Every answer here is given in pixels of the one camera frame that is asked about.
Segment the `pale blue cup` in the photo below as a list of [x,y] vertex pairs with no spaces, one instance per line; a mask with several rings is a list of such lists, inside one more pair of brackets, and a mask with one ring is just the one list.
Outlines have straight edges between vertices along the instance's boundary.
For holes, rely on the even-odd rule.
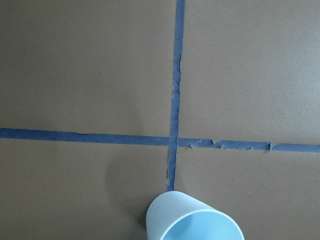
[[227,214],[179,191],[156,197],[146,213],[148,240],[243,240]]

